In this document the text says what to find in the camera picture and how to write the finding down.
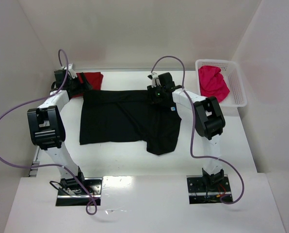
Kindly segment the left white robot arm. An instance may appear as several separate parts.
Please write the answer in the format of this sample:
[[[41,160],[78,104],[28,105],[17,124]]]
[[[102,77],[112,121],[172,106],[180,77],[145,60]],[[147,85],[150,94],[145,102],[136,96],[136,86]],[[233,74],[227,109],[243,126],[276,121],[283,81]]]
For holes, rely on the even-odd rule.
[[[72,97],[92,90],[93,86],[84,73],[67,72],[63,68],[54,75],[56,81],[51,86],[50,97],[38,108],[27,111],[30,136],[32,143],[59,165],[61,178],[57,190],[65,195],[82,195],[85,194],[85,178],[65,146],[66,133],[60,112]]]

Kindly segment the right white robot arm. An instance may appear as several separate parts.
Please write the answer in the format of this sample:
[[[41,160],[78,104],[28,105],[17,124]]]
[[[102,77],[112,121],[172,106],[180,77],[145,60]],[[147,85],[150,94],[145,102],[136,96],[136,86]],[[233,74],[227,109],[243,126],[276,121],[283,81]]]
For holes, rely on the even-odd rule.
[[[203,140],[204,158],[208,161],[202,168],[203,184],[207,190],[218,188],[224,178],[221,156],[220,136],[225,127],[225,119],[215,97],[203,97],[185,91],[181,85],[175,85],[169,72],[148,75],[151,85],[147,87],[153,104],[167,107],[174,111],[179,105],[189,109],[193,114],[194,129]]]

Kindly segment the black t-shirt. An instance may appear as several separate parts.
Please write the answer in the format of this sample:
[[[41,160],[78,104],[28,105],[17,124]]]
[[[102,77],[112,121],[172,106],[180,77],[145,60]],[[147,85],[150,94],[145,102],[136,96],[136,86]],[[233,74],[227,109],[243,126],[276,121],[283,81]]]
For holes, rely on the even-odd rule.
[[[160,156],[176,149],[180,124],[175,103],[153,103],[147,90],[91,90],[83,94],[80,144],[144,141]]]

